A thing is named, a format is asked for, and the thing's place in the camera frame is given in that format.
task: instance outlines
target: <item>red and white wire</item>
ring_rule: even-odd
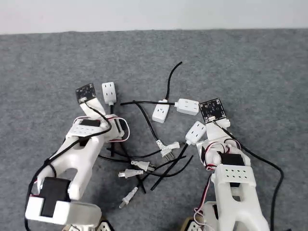
[[[212,143],[210,143],[207,147],[206,147],[206,149],[205,149],[205,165],[206,165],[206,170],[207,171],[209,171],[209,170],[214,170],[214,168],[213,167],[217,167],[216,165],[214,165],[214,164],[207,164],[206,163],[206,154],[210,151],[210,149],[212,148],[212,146],[214,146],[215,144],[220,144],[221,146],[222,146],[222,148],[223,148],[223,151],[225,152],[225,146],[224,146],[224,144],[223,143],[220,143],[220,142],[212,142]]]
[[[211,176],[212,176],[212,175],[210,175],[209,178],[208,178],[208,181],[207,181],[207,183],[206,183],[206,188],[205,188],[205,190],[204,190],[204,192],[203,192],[203,194],[202,194],[201,202],[200,202],[199,206],[198,206],[197,208],[194,208],[193,220],[194,220],[194,222],[195,222],[197,225],[200,225],[200,226],[207,226],[207,227],[209,227],[211,230],[215,231],[215,230],[213,229],[213,227],[211,227],[211,226],[209,226],[208,224],[205,224],[205,223],[200,223],[200,222],[197,221],[197,219],[196,219],[196,215],[200,215],[202,218],[204,218],[203,213],[201,212],[201,209],[202,209],[203,204],[205,203],[205,200],[206,200],[207,191],[208,191],[208,188],[209,188],[210,182],[211,182]]]

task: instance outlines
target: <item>white plastic housing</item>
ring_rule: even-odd
[[[179,99],[175,102],[174,106],[178,112],[182,112],[189,115],[197,115],[199,113],[199,102],[194,100]]]
[[[205,134],[206,127],[199,121],[196,121],[195,124],[187,132],[185,139],[186,143],[195,145]]]
[[[168,100],[160,100],[160,103],[167,103]],[[152,120],[158,123],[164,123],[169,111],[169,104],[156,104],[154,112],[152,114]]]
[[[103,131],[103,128],[101,127],[81,125],[81,122],[82,119],[78,119],[69,130],[67,136],[85,137]]]
[[[102,216],[101,209],[93,204],[57,201],[53,217],[40,215],[44,198],[31,196],[26,209],[26,218],[54,224],[74,224],[96,227]]]
[[[114,105],[116,103],[116,89],[114,82],[102,83],[105,104]]]
[[[88,106],[98,110],[103,115],[106,115],[106,112],[105,112],[103,106],[101,105],[101,103],[98,101],[97,98],[91,99],[91,100],[87,101],[86,103],[87,103]],[[101,117],[98,113],[96,113],[95,111],[93,111],[92,109],[87,107],[85,103],[80,104],[80,107],[85,112],[85,114],[88,117],[91,117],[92,119],[97,119],[97,118]]]

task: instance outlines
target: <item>gray carpet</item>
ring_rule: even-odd
[[[83,115],[75,89],[93,82],[116,83],[119,102],[161,100],[172,67],[183,61],[171,81],[170,100],[200,102],[220,97],[230,131],[257,154],[281,166],[285,181],[277,198],[277,231],[308,230],[308,30],[210,30],[59,33],[0,36],[0,226],[23,230],[27,185],[43,161],[61,145],[73,119]],[[144,106],[149,115],[153,105]],[[157,150],[135,105],[115,107],[132,134],[130,154]],[[184,141],[194,121],[170,108],[164,124],[155,123],[165,143]],[[103,148],[102,154],[109,153]],[[97,160],[83,201],[102,208],[116,231],[176,231],[198,205],[208,177],[195,155],[180,175],[149,177],[147,194],[137,192],[118,209],[136,179],[119,179],[126,168]],[[159,155],[150,158],[160,164]],[[257,193],[269,221],[277,170],[252,158]],[[213,187],[209,200],[215,199]],[[60,227],[30,222],[34,231]]]

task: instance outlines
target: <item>white power outlet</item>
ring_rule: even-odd
[[[103,96],[105,100],[105,104],[114,105],[116,103],[116,89],[115,83],[102,83]]]
[[[160,103],[167,103],[168,100],[160,100]],[[152,114],[152,120],[158,123],[164,123],[169,111],[169,104],[156,104],[154,112]]]
[[[201,137],[205,134],[206,127],[199,121],[196,121],[194,125],[187,132],[185,139],[186,143],[195,145]]]
[[[178,112],[182,112],[189,115],[197,115],[199,112],[199,102],[194,100],[179,99],[175,102],[174,106]]]

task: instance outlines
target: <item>power cord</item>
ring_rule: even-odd
[[[163,175],[163,174],[158,174],[158,173],[153,173],[153,172],[149,172],[149,171],[144,171],[144,170],[134,170],[134,169],[126,169],[125,171],[121,171],[119,172],[118,176],[119,177],[125,177],[125,178],[129,178],[129,177],[134,177],[136,175],[142,175],[144,173],[148,173],[150,175],[153,175],[153,176],[157,176],[157,177],[173,177],[173,176],[176,176],[177,174],[181,173],[182,171],[184,171],[184,169],[188,166],[188,164],[191,162],[193,158],[193,155],[189,158],[189,160],[187,161],[187,163],[184,165],[183,168],[181,168],[179,171],[173,173],[173,174],[166,174],[166,175]]]
[[[179,62],[178,64],[175,65],[175,67],[172,69],[172,71],[170,72],[169,78],[168,78],[168,85],[167,85],[167,93],[165,96],[165,99],[168,100],[169,99],[169,92],[170,92],[170,81],[171,81],[171,76],[173,74],[173,72],[175,71],[175,69],[178,68],[178,66],[180,66],[183,62]]]
[[[155,141],[158,141],[159,138],[157,137],[157,135],[156,135],[156,133],[155,133],[155,131],[154,131],[154,129],[153,129],[153,126],[152,126],[152,124],[151,124],[151,122],[150,122],[150,120],[149,120],[149,118],[148,118],[148,116],[147,116],[145,110],[144,110],[138,103],[136,103],[136,105],[139,107],[139,109],[140,109],[140,111],[142,112],[142,114],[143,114],[143,116],[144,116],[144,118],[145,118],[147,124],[149,125],[150,131],[151,131],[151,133],[152,133],[152,135],[153,135]]]
[[[164,176],[164,174],[158,174],[158,173],[153,173],[153,172],[146,172],[146,173],[153,175],[153,176],[157,176],[157,177],[173,177],[173,176],[176,176],[177,174],[180,174],[182,171],[184,171],[184,169],[189,165],[189,163],[191,162],[192,159],[193,159],[193,155],[189,158],[189,160],[183,166],[183,168],[181,168],[179,171],[172,173],[172,174],[169,174],[169,175],[167,174],[167,175]]]
[[[230,136],[232,139],[237,140],[237,138],[235,138],[230,132],[228,132],[226,129],[224,129],[223,127],[221,127],[220,125],[218,125],[215,121],[213,121],[213,123],[220,127],[228,136]],[[250,151],[248,148],[246,148],[241,142],[239,142],[240,146],[249,154],[251,154],[253,157],[257,158],[258,160],[261,160],[269,165],[271,165],[272,167],[274,167],[275,169],[277,169],[280,172],[280,179],[276,185],[274,194],[273,194],[273,198],[271,201],[271,209],[270,209],[270,231],[274,231],[274,220],[275,220],[275,205],[276,205],[276,199],[277,199],[277,194],[279,191],[279,188],[282,184],[283,178],[284,178],[284,172],[283,170],[277,166],[276,164],[272,163],[271,161],[268,161],[264,158],[262,158],[261,156],[258,156],[257,154],[253,153],[252,151]]]
[[[129,154],[127,153],[126,148],[124,147],[124,144],[123,144],[123,143],[120,143],[120,147],[122,148],[124,154],[126,155],[127,159],[129,160],[129,164],[130,164],[133,168],[135,168],[135,166],[131,164],[131,158],[130,158]],[[145,187],[144,187],[143,182],[141,181],[140,177],[139,177],[139,176],[136,176],[136,178],[137,178],[138,182],[141,184],[141,188],[142,188],[143,192],[146,194]]]
[[[160,151],[161,151],[161,150],[157,150],[157,151],[152,152],[152,153],[147,154],[147,155],[130,155],[130,158],[131,158],[131,159],[141,159],[141,158],[146,158],[146,157],[149,157],[149,156],[155,155],[155,154],[159,153]],[[122,156],[122,157],[126,157],[126,155],[121,154],[121,153],[119,153],[119,152],[117,152],[117,151],[115,151],[115,154],[120,155],[120,156]]]
[[[34,176],[32,177],[32,180],[30,181],[29,185],[28,185],[28,190],[27,190],[27,194],[26,194],[26,203],[25,203],[25,212],[26,212],[26,208],[27,208],[27,204],[28,204],[28,201],[29,201],[29,198],[30,198],[30,194],[31,194],[31,191],[32,191],[32,188],[33,188],[33,185],[34,185],[34,182],[36,181],[38,175],[40,174],[40,172],[48,165],[50,165],[55,159],[59,158],[60,156],[62,156],[64,153],[66,153],[68,150],[70,150],[72,147],[74,147],[76,144],[82,142],[82,141],[86,141],[88,140],[89,138],[91,137],[94,137],[94,136],[99,136],[99,135],[103,135],[107,132],[109,132],[112,128],[112,125],[111,123],[108,121],[108,119],[102,114],[100,113],[98,110],[96,110],[95,108],[92,108],[90,107],[87,103],[85,103],[85,105],[90,108],[91,110],[93,110],[94,112],[98,113],[108,124],[108,129],[104,130],[104,131],[101,131],[101,132],[97,132],[97,133],[94,133],[94,134],[91,134],[91,135],[88,135],[86,137],[81,137],[79,138],[77,141],[74,141],[72,142],[67,148],[63,149],[61,152],[59,152],[58,154],[56,155],[53,155],[51,156],[50,158],[46,159],[44,161],[44,164],[36,171],[36,173],[34,174]],[[29,228],[29,225],[28,225],[28,219],[26,218],[26,214],[24,216],[24,223],[25,223],[25,229],[27,231],[31,231],[31,229]]]
[[[156,102],[156,101],[131,101],[131,102],[120,103],[120,105],[123,106],[123,105],[128,105],[128,104],[137,104],[137,103],[175,105],[175,103],[169,103],[169,102]]]
[[[163,167],[163,166],[165,166],[165,165],[167,165],[167,164],[170,164],[170,163],[172,163],[172,162],[174,162],[174,161],[176,161],[176,159],[170,160],[170,161],[168,161],[168,162],[166,162],[166,163],[164,163],[164,164],[158,166],[156,169],[159,169],[159,168],[161,168],[161,167]],[[144,182],[145,179],[147,179],[149,175],[150,175],[150,174],[147,174],[144,178],[141,179],[141,181]],[[132,199],[132,198],[134,197],[134,195],[136,194],[136,192],[137,192],[139,186],[140,186],[140,184],[138,183],[138,184],[134,187],[134,189],[133,189],[131,192],[129,192],[129,193],[127,194],[127,196],[125,196],[125,197],[122,199],[122,203],[121,203],[120,206],[119,206],[120,209],[122,209],[124,206],[126,206],[126,205],[129,204],[129,202],[131,201],[131,199]]]
[[[113,114],[114,113],[114,105],[110,105],[110,114]],[[111,143],[111,147],[110,147],[111,151],[110,151],[110,156],[114,156],[115,155],[115,143]]]
[[[158,185],[159,183],[163,180],[163,178],[167,175],[167,173],[177,164],[177,162],[179,161],[179,158],[181,158],[185,152],[185,150],[187,149],[188,144],[186,143],[181,151],[181,153],[179,154],[178,158],[167,168],[167,170],[161,175],[161,177],[156,181],[156,183],[151,187],[151,191],[153,191]]]
[[[98,158],[101,158],[103,160],[113,161],[113,162],[119,162],[119,163],[129,163],[128,160],[118,160],[118,159],[113,159],[113,158],[109,158],[109,157],[102,156],[102,155],[98,155]]]

